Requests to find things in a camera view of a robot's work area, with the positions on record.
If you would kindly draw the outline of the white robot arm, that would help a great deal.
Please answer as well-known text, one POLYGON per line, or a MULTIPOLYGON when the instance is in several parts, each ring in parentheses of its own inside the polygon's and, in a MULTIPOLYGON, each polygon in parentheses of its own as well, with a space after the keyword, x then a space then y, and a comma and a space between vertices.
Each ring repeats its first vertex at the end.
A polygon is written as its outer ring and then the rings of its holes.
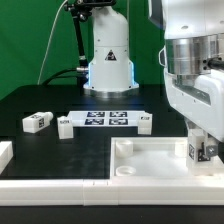
MULTIPOLYGON (((224 0, 148 0, 148 6, 150 21, 165 30, 159 63, 168 102, 189 131, 202 132, 190 148, 213 157, 224 142, 224 0)), ((103 1, 90 11, 94 57, 84 92, 110 97, 137 90, 127 20, 103 1)))

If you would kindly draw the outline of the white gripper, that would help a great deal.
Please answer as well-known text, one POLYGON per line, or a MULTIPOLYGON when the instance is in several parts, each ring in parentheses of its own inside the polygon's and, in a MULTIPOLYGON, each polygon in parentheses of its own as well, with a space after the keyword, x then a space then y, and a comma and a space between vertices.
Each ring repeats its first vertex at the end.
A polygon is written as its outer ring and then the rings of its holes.
POLYGON ((189 91, 178 88, 167 71, 164 81, 169 104, 210 134, 205 136, 205 155, 217 156, 219 141, 224 142, 224 73, 198 76, 189 91))

